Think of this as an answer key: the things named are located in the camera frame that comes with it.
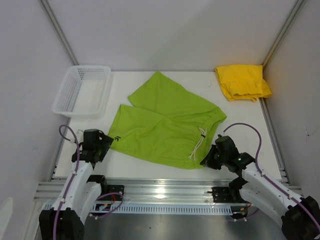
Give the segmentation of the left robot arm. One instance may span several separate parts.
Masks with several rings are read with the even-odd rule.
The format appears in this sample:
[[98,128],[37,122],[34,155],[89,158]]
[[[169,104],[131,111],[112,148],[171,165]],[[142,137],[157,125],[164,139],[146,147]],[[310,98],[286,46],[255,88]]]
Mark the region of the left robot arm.
[[94,202],[108,196],[104,175],[94,175],[97,163],[104,160],[113,138],[98,129],[86,129],[83,141],[74,138],[76,150],[71,157],[71,170],[61,192],[50,209],[39,215],[44,240],[82,240],[85,221]]

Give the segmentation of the yellow shorts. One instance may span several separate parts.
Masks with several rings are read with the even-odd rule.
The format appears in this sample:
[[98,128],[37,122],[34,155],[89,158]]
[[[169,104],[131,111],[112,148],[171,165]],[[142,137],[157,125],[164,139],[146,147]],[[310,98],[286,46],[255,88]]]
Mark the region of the yellow shorts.
[[263,66],[230,64],[218,66],[215,73],[223,95],[229,101],[268,98],[272,91],[263,79]]

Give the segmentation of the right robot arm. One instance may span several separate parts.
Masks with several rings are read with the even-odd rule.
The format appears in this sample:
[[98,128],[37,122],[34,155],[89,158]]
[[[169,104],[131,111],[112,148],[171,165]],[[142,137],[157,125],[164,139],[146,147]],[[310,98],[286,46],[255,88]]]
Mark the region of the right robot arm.
[[248,153],[240,153],[229,136],[219,135],[200,163],[220,170],[227,167],[237,178],[228,187],[213,187],[214,202],[251,203],[274,220],[288,240],[320,237],[320,207],[311,196],[303,197],[259,168]]

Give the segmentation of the green shorts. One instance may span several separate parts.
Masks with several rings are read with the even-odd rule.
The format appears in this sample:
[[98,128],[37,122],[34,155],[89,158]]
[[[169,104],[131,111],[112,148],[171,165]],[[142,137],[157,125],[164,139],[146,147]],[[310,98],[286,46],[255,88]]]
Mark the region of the green shorts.
[[121,104],[109,129],[111,149],[180,169],[199,169],[226,114],[161,72]]

